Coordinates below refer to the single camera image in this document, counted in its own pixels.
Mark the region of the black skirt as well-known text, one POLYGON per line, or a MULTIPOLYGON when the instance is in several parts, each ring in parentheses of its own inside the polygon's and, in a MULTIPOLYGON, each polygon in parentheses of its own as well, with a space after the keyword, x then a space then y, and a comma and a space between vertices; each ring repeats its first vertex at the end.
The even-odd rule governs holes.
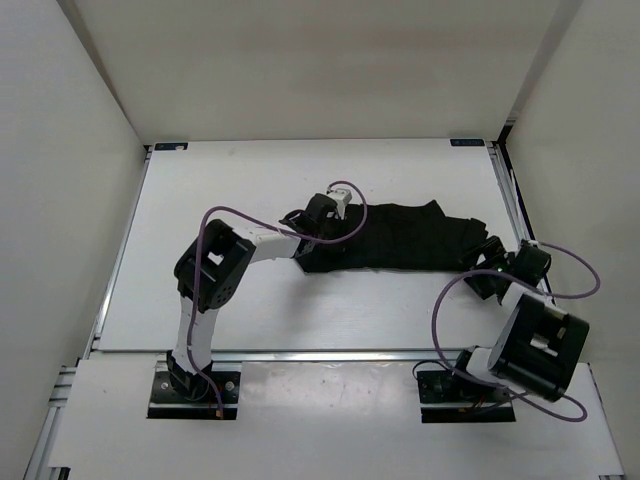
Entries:
POLYGON ((363 228, 337 245, 317 245, 296 259, 306 273, 351 269, 461 272, 465 256, 488 238, 476 218, 448 216, 431 200, 421 206, 370 205, 363 228))

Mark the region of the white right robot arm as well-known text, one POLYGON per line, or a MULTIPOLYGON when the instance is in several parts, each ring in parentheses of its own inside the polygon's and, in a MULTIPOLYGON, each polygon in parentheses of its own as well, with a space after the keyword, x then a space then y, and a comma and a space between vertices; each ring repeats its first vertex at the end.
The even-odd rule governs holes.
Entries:
POLYGON ((491 236, 465 254, 463 265, 499 273, 464 282, 481 299, 495 298, 508 318, 492 347, 472 347, 458 356, 449 375, 452 393, 470 400, 486 383, 505 383, 550 402, 560 400, 590 326, 535 291, 550 269, 550 254, 526 242, 509 252, 499 237, 491 236))

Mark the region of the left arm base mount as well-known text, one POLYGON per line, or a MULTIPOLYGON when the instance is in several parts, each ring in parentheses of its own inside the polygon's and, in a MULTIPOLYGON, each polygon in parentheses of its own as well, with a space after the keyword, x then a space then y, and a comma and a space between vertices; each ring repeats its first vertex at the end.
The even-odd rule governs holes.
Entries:
POLYGON ((222 401, 220 413, 217 397, 210 384, 200 379, 194 394, 189 394, 177 380, 172 379, 165 363, 155 368, 147 407, 148 419, 234 421, 238 415, 241 387, 241 371, 214 371, 211 378, 216 384, 222 401))

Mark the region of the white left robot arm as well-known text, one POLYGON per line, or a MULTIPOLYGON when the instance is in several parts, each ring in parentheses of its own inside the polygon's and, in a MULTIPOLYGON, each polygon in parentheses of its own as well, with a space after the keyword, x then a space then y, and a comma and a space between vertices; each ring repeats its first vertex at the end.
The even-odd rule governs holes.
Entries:
POLYGON ((218 314, 233 297, 254 263, 293 259, 345 236, 347 188, 316 194, 299 212, 281 220, 282 228, 234 228, 207 215, 198 236, 174 268, 181 319, 177 343, 167 353, 169 379, 188 401, 200 401, 220 387, 213 384, 211 346, 218 314))

